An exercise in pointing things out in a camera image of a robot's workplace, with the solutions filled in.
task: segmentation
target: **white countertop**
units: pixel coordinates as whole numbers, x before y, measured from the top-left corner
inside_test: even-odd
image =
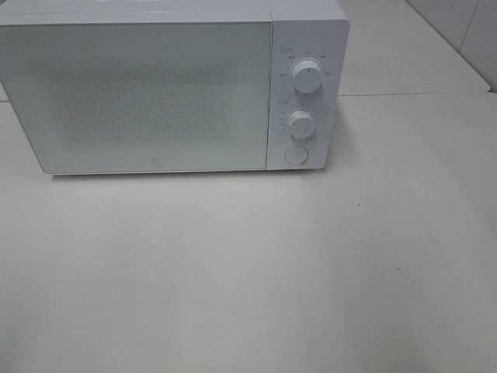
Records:
[[[487,92],[488,84],[403,0],[340,0],[352,28],[340,95]],[[7,97],[0,87],[0,101]]]
[[[0,104],[0,371],[497,371],[496,117],[342,97],[326,170],[51,179]]]

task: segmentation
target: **microwave oven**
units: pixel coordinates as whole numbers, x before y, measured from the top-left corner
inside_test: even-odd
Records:
[[[7,0],[0,79],[48,174],[319,169],[336,0]]]

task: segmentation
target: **tile grout line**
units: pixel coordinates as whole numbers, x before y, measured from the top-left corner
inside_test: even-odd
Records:
[[[338,97],[365,97],[365,96],[422,96],[422,95],[467,95],[488,93],[488,91],[471,91],[471,92],[410,92],[410,93],[364,93],[359,95],[338,95]]]
[[[476,2],[476,5],[474,6],[474,9],[473,9],[473,14],[471,14],[471,18],[469,20],[469,23],[467,25],[467,30],[466,32],[464,33],[464,36],[463,36],[463,40],[461,41],[461,45],[459,46],[459,48],[457,49],[457,52],[459,54],[461,54],[461,50],[463,49],[463,45],[464,45],[464,41],[466,40],[466,36],[469,34],[469,29],[471,27],[471,24],[473,23],[473,19],[474,19],[474,15],[476,14],[476,10],[478,9],[478,6],[480,5],[480,1],[481,0],[478,0]]]

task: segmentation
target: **microwave door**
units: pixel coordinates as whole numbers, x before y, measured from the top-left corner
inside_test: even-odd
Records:
[[[265,169],[271,27],[3,26],[0,76],[46,173]]]

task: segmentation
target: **power level knob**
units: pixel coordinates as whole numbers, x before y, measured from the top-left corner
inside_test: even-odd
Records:
[[[288,130],[294,138],[309,138],[316,131],[316,121],[308,111],[298,110],[288,117]]]
[[[324,70],[314,58],[297,62],[292,69],[294,87],[298,92],[311,93],[321,87]]]

